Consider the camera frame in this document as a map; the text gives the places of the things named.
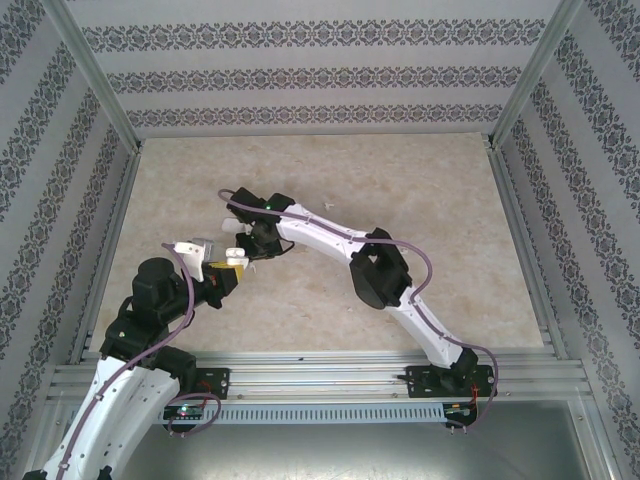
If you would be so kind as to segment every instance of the wallpaper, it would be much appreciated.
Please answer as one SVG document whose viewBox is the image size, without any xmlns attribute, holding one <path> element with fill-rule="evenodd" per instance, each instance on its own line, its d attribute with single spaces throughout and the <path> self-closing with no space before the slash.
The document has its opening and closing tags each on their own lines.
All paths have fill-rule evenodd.
<svg viewBox="0 0 640 480">
<path fill-rule="evenodd" d="M 146 138 L 490 133 L 557 0 L 68 5 Z"/>
<path fill-rule="evenodd" d="M 35 0 L 0 2 L 0 478 L 75 340 L 130 152 Z"/>
<path fill-rule="evenodd" d="M 547 291 L 623 478 L 640 478 L 640 29 L 587 2 L 504 143 Z"/>
</svg>

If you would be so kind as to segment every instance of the marble floor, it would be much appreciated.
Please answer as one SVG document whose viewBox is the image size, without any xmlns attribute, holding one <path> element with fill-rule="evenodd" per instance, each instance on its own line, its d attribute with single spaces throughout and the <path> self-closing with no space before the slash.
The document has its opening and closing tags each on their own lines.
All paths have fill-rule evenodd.
<svg viewBox="0 0 640 480">
<path fill-rule="evenodd" d="M 233 246 L 216 192 L 280 192 L 359 230 L 379 226 L 426 251 L 434 265 L 422 297 L 462 340 L 489 347 L 542 345 L 507 221 L 479 134 L 151 139 L 94 330 L 130 295 L 138 264 L 168 257 L 161 242 Z M 426 269 L 406 255 L 417 284 Z M 191 351 L 408 350 L 396 321 L 356 297 L 348 269 L 304 246 L 256 262 L 222 310 L 198 308 L 175 346 Z"/>
</svg>

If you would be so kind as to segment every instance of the cable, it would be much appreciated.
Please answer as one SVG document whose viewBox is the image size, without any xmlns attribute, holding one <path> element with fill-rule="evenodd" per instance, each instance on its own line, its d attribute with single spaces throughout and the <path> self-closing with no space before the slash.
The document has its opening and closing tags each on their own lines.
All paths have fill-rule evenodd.
<svg viewBox="0 0 640 480">
<path fill-rule="evenodd" d="M 216 403 L 218 404 L 218 409 L 216 410 L 216 413 L 214 413 L 211 416 L 211 419 L 207 422 L 207 423 L 203 423 L 202 425 L 198 425 L 195 428 L 192 428 L 191 430 L 189 430 L 188 432 L 175 432 L 171 429 L 171 426 L 173 425 L 173 422 L 178 418 L 178 417 L 171 417 L 169 419 L 169 424 L 167 425 L 167 430 L 169 431 L 169 435 L 174 436 L 177 435 L 181 438 L 185 438 L 185 437 L 190 437 L 191 435 L 194 435 L 198 432 L 201 432 L 202 430 L 204 430 L 207 427 L 210 427 L 211 424 L 213 422 L 215 422 L 218 419 L 218 416 L 220 415 L 220 411 L 222 410 L 222 402 L 220 401 L 220 399 L 218 398 L 217 395 L 213 394 L 213 393 L 205 393 L 205 392 L 200 392 L 200 393 L 187 393 L 186 395 L 180 395 L 176 398 L 174 398 L 173 400 L 171 400 L 169 402 L 169 404 L 171 403 L 175 403 L 178 401 L 182 401 L 182 400 L 188 400 L 190 398 L 205 398 L 205 402 L 206 400 L 215 400 Z"/>
<path fill-rule="evenodd" d="M 296 213 L 278 212 L 278 211 L 274 211 L 274 210 L 267 210 L 267 209 L 264 209 L 264 208 L 249 207 L 247 205 L 243 205 L 243 204 L 238 203 L 238 202 L 236 202 L 234 200 L 231 200 L 230 198 L 225 196 L 225 194 L 233 195 L 234 193 L 235 192 L 233 190 L 229 190 L 227 188 L 223 188 L 223 189 L 218 191 L 218 197 L 221 200 L 223 200 L 224 202 L 228 203 L 229 205 L 232 205 L 232 206 L 234 206 L 236 208 L 239 208 L 241 210 L 246 210 L 247 212 L 260 213 L 260 214 L 265 214 L 265 215 L 274 215 L 274 216 L 277 216 L 277 217 L 293 218 L 295 220 L 301 220 L 301 221 L 304 221 L 304 222 L 309 222 L 309 223 L 312 223 L 313 225 L 316 225 L 316 226 L 318 226 L 320 228 L 323 228 L 324 230 L 326 230 L 326 231 L 328 231 L 330 233 L 333 233 L 334 235 L 337 235 L 340 238 L 343 238 L 345 240 L 349 240 L 349 241 L 352 241 L 352 242 L 358 242 L 358 243 L 396 245 L 396 246 L 399 246 L 399 247 L 407 248 L 407 249 L 411 250 L 412 252 L 414 252 L 415 254 L 417 254 L 420 258 L 422 258 L 424 263 L 427 265 L 427 277 L 424 279 L 424 281 L 415 289 L 415 291 L 409 297 L 410 304 L 414 307 L 416 312 L 418 312 L 418 315 L 424 321 L 424 323 L 426 323 L 427 326 L 436 335 L 438 335 L 439 337 L 444 338 L 449 343 L 452 343 L 453 345 L 457 345 L 457 346 L 459 346 L 461 348 L 470 348 L 471 350 L 480 350 L 481 352 L 486 353 L 487 356 L 491 359 L 491 362 L 493 363 L 493 378 L 494 378 L 494 380 L 493 380 L 493 384 L 491 386 L 491 393 L 489 394 L 489 398 L 487 399 L 487 405 L 485 406 L 484 410 L 482 411 L 482 414 L 477 417 L 476 421 L 472 425 L 475 428 L 475 426 L 478 424 L 478 421 L 480 419 L 484 418 L 487 415 L 487 412 L 489 411 L 489 407 L 493 403 L 493 399 L 495 398 L 496 393 L 498 391 L 498 379 L 499 379 L 499 376 L 498 376 L 498 359 L 493 354 L 493 352 L 491 352 L 486 347 L 482 347 L 480 345 L 474 345 L 474 344 L 471 344 L 471 343 L 461 342 L 460 340 L 457 340 L 455 338 L 449 337 L 448 335 L 445 335 L 444 332 L 439 330 L 429 320 L 429 318 L 422 311 L 422 309 L 420 309 L 418 307 L 418 304 L 415 302 L 416 296 L 418 296 L 420 294 L 420 292 L 422 292 L 427 287 L 427 285 L 429 285 L 429 283 L 431 282 L 431 279 L 433 278 L 433 265 L 431 264 L 431 260 L 429 259 L 429 257 L 427 256 L 426 253 L 424 253 L 422 250 L 420 250 L 415 245 L 412 245 L 411 243 L 408 243 L 408 242 L 403 242 L 402 240 L 393 240 L 393 239 L 388 239 L 388 238 L 367 238 L 367 237 L 353 237 L 352 238 L 348 234 L 345 234 L 344 232 L 341 232 L 340 230 L 338 230 L 336 228 L 333 228 L 331 225 L 327 225 L 327 224 L 325 224 L 323 222 L 320 222 L 319 220 L 316 220 L 315 218 L 308 218 L 308 217 L 305 217 L 304 215 L 298 215 Z"/>
<path fill-rule="evenodd" d="M 124 372 L 129 370 L 131 367 L 135 367 L 136 364 L 140 360 L 148 357 L 152 353 L 157 352 L 162 347 L 167 345 L 171 340 L 176 338 L 178 336 L 178 334 L 184 328 L 186 328 L 191 323 L 191 319 L 192 319 L 193 314 L 194 314 L 194 305 L 195 305 L 195 293 L 194 293 L 194 290 L 193 290 L 193 281 L 191 280 L 191 275 L 189 274 L 189 270 L 188 270 L 187 266 L 185 265 L 184 260 L 182 259 L 182 257 L 180 255 L 178 255 L 178 253 L 174 250 L 174 248 L 173 248 L 174 246 L 166 244 L 166 243 L 163 243 L 162 246 L 164 248 L 166 248 L 167 250 L 169 250 L 171 255 L 173 255 L 173 257 L 176 259 L 176 261 L 178 262 L 178 265 L 180 265 L 180 269 L 182 270 L 182 273 L 184 274 L 185 280 L 187 282 L 187 290 L 189 292 L 189 302 L 187 304 L 187 311 L 186 311 L 186 313 L 184 315 L 184 319 L 182 320 L 180 325 L 178 325 L 178 328 L 176 328 L 171 334 L 169 334 L 169 336 L 167 338 L 165 338 L 161 342 L 156 343 L 155 345 L 153 345 L 152 347 L 148 348 L 147 350 L 145 350 L 141 354 L 139 354 L 136 357 L 134 357 L 133 359 L 129 360 L 122 367 L 120 367 L 118 370 L 116 370 L 116 372 L 113 375 L 111 375 L 111 377 L 109 377 L 104 382 L 104 385 L 93 396 L 93 398 L 91 399 L 91 402 L 87 406 L 86 410 L 82 413 L 82 416 L 78 420 L 78 424 L 76 425 L 76 428 L 74 429 L 73 433 L 71 434 L 71 438 L 69 439 L 69 444 L 67 445 L 67 449 L 65 450 L 64 455 L 62 456 L 62 461 L 60 462 L 60 465 L 58 466 L 58 474 L 56 475 L 56 480 L 62 480 L 62 478 L 64 477 L 64 474 L 67 471 L 67 469 L 64 468 L 64 467 L 67 466 L 67 468 L 68 468 L 68 462 L 69 462 L 69 459 L 71 458 L 71 454 L 73 452 L 73 447 L 75 447 L 76 442 L 78 441 L 78 437 L 80 436 L 80 433 L 82 432 L 82 429 L 83 429 L 85 423 L 89 419 L 89 416 L 91 415 L 91 412 L 93 411 L 95 406 L 98 404 L 98 402 L 100 400 L 102 400 L 102 397 L 104 396 L 106 391 L 109 389 L 109 387 L 111 385 L 113 385 L 113 383 L 118 379 L 118 377 L 120 377 L 120 375 L 122 375 Z"/>
</svg>

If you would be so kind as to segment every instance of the floral striped wallpaper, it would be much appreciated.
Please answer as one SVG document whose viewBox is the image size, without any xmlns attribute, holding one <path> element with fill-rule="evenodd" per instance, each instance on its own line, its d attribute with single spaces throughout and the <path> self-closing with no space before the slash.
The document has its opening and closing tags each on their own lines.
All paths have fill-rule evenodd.
<svg viewBox="0 0 640 480">
<path fill-rule="evenodd" d="M 37 0 L 0 4 L 0 478 L 67 361 L 130 154 Z"/>
<path fill-rule="evenodd" d="M 145 138 L 490 133 L 557 3 L 68 4 Z"/>
<path fill-rule="evenodd" d="M 640 478 L 639 39 L 633 2 L 586 2 L 502 146 L 623 478 Z"/>
</svg>

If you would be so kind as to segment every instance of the yellow object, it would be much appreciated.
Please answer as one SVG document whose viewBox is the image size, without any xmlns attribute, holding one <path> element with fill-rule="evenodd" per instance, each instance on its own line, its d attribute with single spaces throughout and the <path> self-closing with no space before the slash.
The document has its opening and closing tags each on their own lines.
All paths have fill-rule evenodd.
<svg viewBox="0 0 640 480">
<path fill-rule="evenodd" d="M 242 280 L 242 274 L 244 273 L 244 267 L 242 265 L 229 265 L 225 262 L 213 262 L 209 264 L 212 268 L 233 268 L 236 271 L 236 278 L 238 282 Z"/>
</svg>

